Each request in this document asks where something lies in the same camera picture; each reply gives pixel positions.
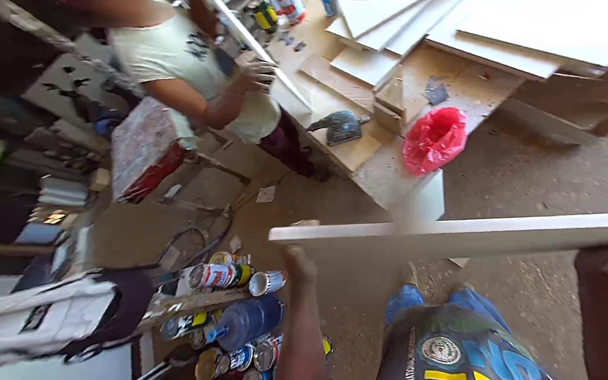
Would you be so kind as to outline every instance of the maroon pants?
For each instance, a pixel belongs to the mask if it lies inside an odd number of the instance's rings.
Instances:
[[[301,150],[297,126],[283,109],[274,132],[262,137],[259,147],[299,175],[310,178],[316,172],[316,167],[309,161],[309,155]]]

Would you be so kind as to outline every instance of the white t-shirt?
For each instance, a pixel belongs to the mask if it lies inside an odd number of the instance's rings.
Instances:
[[[183,12],[156,26],[112,28],[109,35],[124,70],[139,83],[179,78],[209,103],[227,87],[210,42]],[[279,119],[280,108],[271,96],[250,91],[241,113],[226,128],[246,143],[259,144]]]

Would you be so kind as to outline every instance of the blue shorts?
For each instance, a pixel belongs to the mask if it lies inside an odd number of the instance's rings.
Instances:
[[[482,297],[480,294],[477,294],[471,289],[461,289],[455,291],[449,296],[447,303],[456,304],[473,310],[478,314],[484,315],[487,318],[496,321],[504,329],[506,329],[506,331],[509,333],[511,332],[510,327],[508,327],[506,321],[503,320],[503,317],[501,314],[499,314],[499,311],[496,309],[496,307],[494,307],[489,299]],[[391,322],[391,317],[400,310],[406,309],[410,306],[424,304],[424,297],[416,286],[403,285],[398,294],[393,296],[388,301],[388,305],[386,305],[386,324],[388,325]]]

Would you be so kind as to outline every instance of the logo patch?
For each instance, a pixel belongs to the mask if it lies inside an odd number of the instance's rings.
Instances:
[[[438,336],[424,342],[422,355],[442,365],[453,365],[461,359],[461,350],[449,338]]]

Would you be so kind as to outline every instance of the foot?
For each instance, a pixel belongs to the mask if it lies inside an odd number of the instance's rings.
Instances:
[[[407,262],[407,265],[403,268],[403,284],[405,285],[414,285],[417,289],[419,289],[418,281],[417,281],[417,267],[411,261]]]

